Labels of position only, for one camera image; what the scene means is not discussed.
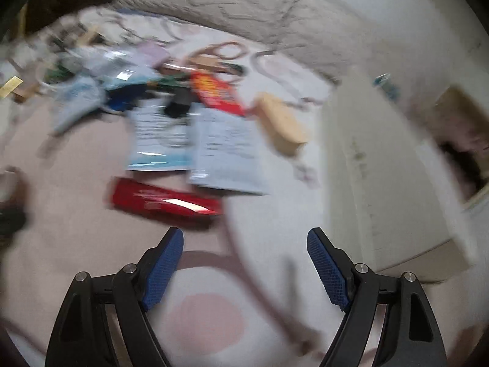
clutter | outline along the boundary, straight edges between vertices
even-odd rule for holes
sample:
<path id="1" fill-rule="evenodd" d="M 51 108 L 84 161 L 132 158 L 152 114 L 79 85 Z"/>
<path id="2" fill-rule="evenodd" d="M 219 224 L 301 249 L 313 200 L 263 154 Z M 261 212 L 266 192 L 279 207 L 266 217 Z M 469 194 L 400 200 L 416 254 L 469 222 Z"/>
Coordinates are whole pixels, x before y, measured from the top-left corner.
<path id="1" fill-rule="evenodd" d="M 191 79 L 195 93 L 208 107 L 245 116 L 234 89 L 228 83 L 201 71 L 192 73 Z"/>
<path id="2" fill-rule="evenodd" d="M 95 78 L 120 71 L 130 64 L 129 51 L 124 48 L 79 47 L 74 53 L 82 58 L 83 67 Z"/>
<path id="3" fill-rule="evenodd" d="M 182 66 L 177 62 L 170 60 L 168 62 L 163 63 L 160 67 L 158 67 L 158 72 L 162 75 L 167 74 L 180 74 L 180 73 L 192 73 L 196 72 L 198 69 L 190 66 Z"/>
<path id="4" fill-rule="evenodd" d="M 308 97 L 303 97 L 302 93 L 291 84 L 290 80 L 287 79 L 282 79 L 280 75 L 277 75 L 274 73 L 273 70 L 270 70 L 268 65 L 266 65 L 266 61 L 264 59 L 267 59 L 269 62 L 273 62 L 274 64 L 272 65 L 275 67 L 281 67 L 280 61 L 275 61 L 273 58 L 275 58 L 276 51 L 269 50 L 269 51 L 258 51 L 255 52 L 254 54 L 251 55 L 249 61 L 253 68 L 260 73 L 261 75 L 268 77 L 270 80 L 275 81 L 277 84 L 279 84 L 285 91 L 287 91 L 290 95 L 294 97 L 294 99 L 297 100 L 297 102 L 293 103 L 293 107 L 297 107 L 301 110 L 306 110 L 307 107 L 305 106 L 304 102 L 311 102 L 310 98 Z"/>
<path id="5" fill-rule="evenodd" d="M 190 168 L 188 119 L 174 119 L 161 111 L 171 99 L 142 100 L 128 113 L 134 124 L 134 147 L 129 157 L 131 171 L 178 171 Z"/>
<path id="6" fill-rule="evenodd" d="M 93 78 L 76 77 L 57 92 L 56 101 L 61 106 L 54 120 L 53 135 L 66 132 L 82 117 L 99 109 L 105 100 L 104 90 Z"/>
<path id="7" fill-rule="evenodd" d="M 489 183 L 489 118 L 470 95 L 450 86 L 424 114 L 466 202 L 477 202 Z"/>
<path id="8" fill-rule="evenodd" d="M 199 102 L 199 97 L 190 87 L 190 75 L 179 73 L 175 75 L 165 75 L 157 83 L 150 83 L 150 87 L 157 91 L 164 91 L 173 94 L 170 103 L 164 108 L 163 112 L 172 118 L 183 117 L 190 109 L 193 102 Z"/>
<path id="9" fill-rule="evenodd" d="M 229 70 L 232 70 L 233 72 L 230 71 L 218 71 L 217 73 L 228 73 L 228 74 L 237 74 L 238 76 L 245 76 L 246 75 L 246 68 L 241 65 L 237 65 L 235 63 L 229 63 L 229 62 L 220 62 L 219 65 L 221 68 L 228 68 Z"/>
<path id="10" fill-rule="evenodd" d="M 308 167 L 306 164 L 301 162 L 299 159 L 294 158 L 292 162 L 294 166 L 294 176 L 305 182 L 311 189 L 314 189 L 319 184 L 317 178 L 316 170 L 312 167 Z"/>
<path id="11" fill-rule="evenodd" d="M 72 49 L 86 32 L 86 27 L 81 23 L 63 28 L 49 38 L 47 41 L 48 48 L 55 53 Z"/>
<path id="12" fill-rule="evenodd" d="M 54 68 L 47 68 L 43 82 L 49 85 L 64 83 L 75 77 L 67 68 L 63 67 L 60 63 L 57 63 Z"/>
<path id="13" fill-rule="evenodd" d="M 230 45 L 236 45 L 239 49 L 238 53 L 231 56 L 222 54 L 221 49 Z M 215 57 L 218 60 L 220 59 L 224 61 L 233 61 L 234 59 L 238 59 L 245 56 L 247 53 L 248 50 L 243 44 L 239 43 L 238 41 L 227 41 L 221 44 L 211 44 L 206 48 L 202 48 L 200 50 L 194 51 L 187 57 L 187 61 L 192 61 L 199 57 L 205 57 L 205 56 Z"/>
<path id="14" fill-rule="evenodd" d="M 282 154 L 292 156 L 309 137 L 283 101 L 267 92 L 255 98 L 256 114 L 273 146 Z"/>
<path id="15" fill-rule="evenodd" d="M 78 55 L 75 55 L 73 53 L 60 53 L 58 54 L 59 57 L 59 64 L 65 68 L 66 70 L 70 71 L 73 74 L 78 74 L 81 72 L 83 69 L 83 61 L 82 58 Z"/>
<path id="16" fill-rule="evenodd" d="M 114 181 L 111 202 L 116 208 L 143 215 L 166 213 L 202 219 L 222 214 L 219 199 L 141 184 L 123 177 Z"/>
<path id="17" fill-rule="evenodd" d="M 238 115 L 194 104 L 195 141 L 189 182 L 194 185 L 265 193 L 252 138 L 253 123 Z"/>

black object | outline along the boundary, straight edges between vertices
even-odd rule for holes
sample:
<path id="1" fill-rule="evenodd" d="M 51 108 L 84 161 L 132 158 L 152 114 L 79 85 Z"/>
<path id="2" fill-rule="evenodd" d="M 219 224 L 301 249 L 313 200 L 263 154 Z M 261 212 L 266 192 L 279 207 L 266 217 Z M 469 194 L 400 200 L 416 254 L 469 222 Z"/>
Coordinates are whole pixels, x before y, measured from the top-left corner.
<path id="1" fill-rule="evenodd" d="M 148 296 L 154 288 L 152 281 L 158 277 L 153 273 L 158 271 L 158 264 L 168 263 L 165 252 L 178 234 L 182 235 L 179 229 L 170 228 L 156 248 L 145 252 L 137 268 L 126 265 L 115 275 L 94 278 L 86 272 L 77 274 L 56 318 L 46 367 L 75 365 L 74 361 L 79 367 L 118 365 L 108 331 L 106 303 L 116 305 L 133 366 L 170 367 L 148 323 L 144 305 L 155 302 L 151 294 Z M 345 300 L 346 313 L 320 367 L 358 366 L 378 304 L 387 304 L 387 312 L 373 367 L 446 367 L 435 317 L 414 274 L 387 277 L 375 274 L 364 264 L 354 265 L 343 250 L 334 248 L 320 228 L 310 231 L 308 250 L 311 241 L 319 247 L 311 257 L 321 278 L 331 279 L 325 283 L 328 294 L 333 302 Z M 169 259 L 174 254 L 170 251 Z M 331 293 L 332 288 L 338 293 Z"/>
<path id="2" fill-rule="evenodd" d="M 0 209 L 0 247 L 9 244 L 16 232 L 21 230 L 27 222 L 23 208 L 7 206 Z"/>
<path id="3" fill-rule="evenodd" d="M 172 91 L 173 97 L 163 109 L 163 113 L 172 118 L 187 115 L 192 102 L 199 102 L 199 97 L 189 88 L 176 87 Z"/>

